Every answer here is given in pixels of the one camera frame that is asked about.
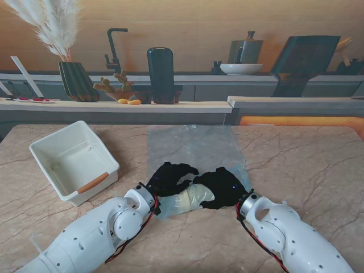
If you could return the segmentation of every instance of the wall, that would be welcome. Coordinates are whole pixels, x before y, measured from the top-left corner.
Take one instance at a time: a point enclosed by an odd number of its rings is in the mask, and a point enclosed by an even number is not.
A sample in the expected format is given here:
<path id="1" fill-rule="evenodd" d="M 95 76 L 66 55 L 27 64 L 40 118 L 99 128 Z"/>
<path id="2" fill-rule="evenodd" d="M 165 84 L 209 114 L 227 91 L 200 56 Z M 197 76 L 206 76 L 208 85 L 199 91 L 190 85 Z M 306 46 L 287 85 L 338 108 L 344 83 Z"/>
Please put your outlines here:
<path id="1" fill-rule="evenodd" d="M 89 71 L 107 71 L 111 56 L 106 32 L 122 66 L 147 71 L 146 51 L 165 46 L 173 50 L 176 71 L 209 71 L 213 60 L 226 62 L 232 40 L 248 30 L 264 39 L 259 63 L 269 71 L 284 43 L 294 35 L 352 36 L 349 58 L 364 57 L 363 0 L 83 0 L 80 32 L 72 53 Z M 35 37 L 31 27 L 0 4 L 0 70 L 16 69 L 17 55 L 29 70 L 57 70 L 56 55 Z M 330 69 L 341 61 L 334 55 Z"/>

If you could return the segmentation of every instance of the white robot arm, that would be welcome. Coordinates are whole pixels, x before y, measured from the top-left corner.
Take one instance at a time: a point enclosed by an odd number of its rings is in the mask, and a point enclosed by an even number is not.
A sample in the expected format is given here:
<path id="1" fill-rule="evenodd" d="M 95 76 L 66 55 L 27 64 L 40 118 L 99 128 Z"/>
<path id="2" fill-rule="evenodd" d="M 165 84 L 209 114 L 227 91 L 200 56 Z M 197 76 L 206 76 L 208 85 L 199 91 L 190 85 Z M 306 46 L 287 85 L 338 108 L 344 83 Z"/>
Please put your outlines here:
<path id="1" fill-rule="evenodd" d="M 259 213 L 268 213 L 258 219 Z M 250 192 L 237 205 L 238 220 L 246 228 L 244 218 L 255 235 L 249 234 L 268 250 L 279 253 L 283 269 L 290 273 L 354 273 L 346 260 L 313 227 L 301 221 L 291 207 L 276 204 Z"/>
<path id="2" fill-rule="evenodd" d="M 144 217 L 151 217 L 157 206 L 158 198 L 139 185 L 75 220 L 18 272 L 92 272 L 139 233 Z"/>

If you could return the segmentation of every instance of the white bowl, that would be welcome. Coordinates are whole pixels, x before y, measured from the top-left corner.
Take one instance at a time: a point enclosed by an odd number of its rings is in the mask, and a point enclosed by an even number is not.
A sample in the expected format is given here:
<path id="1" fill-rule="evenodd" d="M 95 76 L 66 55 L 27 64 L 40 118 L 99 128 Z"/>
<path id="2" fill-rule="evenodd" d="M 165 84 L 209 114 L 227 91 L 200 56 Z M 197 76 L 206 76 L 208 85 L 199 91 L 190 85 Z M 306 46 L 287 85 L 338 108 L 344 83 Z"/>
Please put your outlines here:
<path id="1" fill-rule="evenodd" d="M 257 73 L 262 64 L 221 64 L 220 68 L 228 75 L 251 75 Z"/>

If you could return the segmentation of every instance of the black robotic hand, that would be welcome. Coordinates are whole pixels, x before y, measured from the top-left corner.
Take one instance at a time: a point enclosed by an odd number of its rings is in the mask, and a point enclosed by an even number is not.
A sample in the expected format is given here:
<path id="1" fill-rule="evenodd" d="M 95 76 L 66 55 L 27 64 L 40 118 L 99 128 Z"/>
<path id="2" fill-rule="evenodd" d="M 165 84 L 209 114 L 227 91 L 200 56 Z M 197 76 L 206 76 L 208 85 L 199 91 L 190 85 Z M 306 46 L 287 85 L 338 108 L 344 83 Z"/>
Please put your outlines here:
<path id="1" fill-rule="evenodd" d="M 185 180 L 177 185 L 178 181 L 189 173 L 198 175 L 198 170 L 184 163 L 165 162 L 150 178 L 147 189 L 162 197 L 177 195 L 189 186 L 190 180 Z"/>
<path id="2" fill-rule="evenodd" d="M 194 184 L 202 184 L 209 188 L 215 196 L 213 201 L 203 201 L 200 205 L 207 209 L 219 209 L 223 206 L 234 206 L 247 194 L 240 181 L 224 167 L 216 172 L 207 172 L 193 179 Z"/>

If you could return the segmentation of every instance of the black faucet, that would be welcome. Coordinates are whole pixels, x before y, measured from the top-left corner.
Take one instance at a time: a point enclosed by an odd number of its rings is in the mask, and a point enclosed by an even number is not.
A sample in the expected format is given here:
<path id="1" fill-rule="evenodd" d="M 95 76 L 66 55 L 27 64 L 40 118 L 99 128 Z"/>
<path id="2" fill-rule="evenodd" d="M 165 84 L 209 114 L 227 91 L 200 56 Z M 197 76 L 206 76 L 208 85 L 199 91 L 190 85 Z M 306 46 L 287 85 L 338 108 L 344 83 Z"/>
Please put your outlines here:
<path id="1" fill-rule="evenodd" d="M 113 54 L 113 62 L 110 63 L 109 56 L 107 54 L 105 54 L 106 67 L 108 69 L 113 69 L 113 70 L 115 70 L 115 73 L 119 73 L 120 74 L 121 73 L 120 62 L 119 62 L 119 59 L 116 56 L 116 51 L 115 51 L 115 46 L 114 46 L 114 42 L 113 42 L 113 37 L 111 35 L 111 33 L 113 31 L 127 32 L 127 28 L 112 27 L 111 29 L 109 29 L 107 31 L 107 36 L 109 37 L 111 52 Z"/>

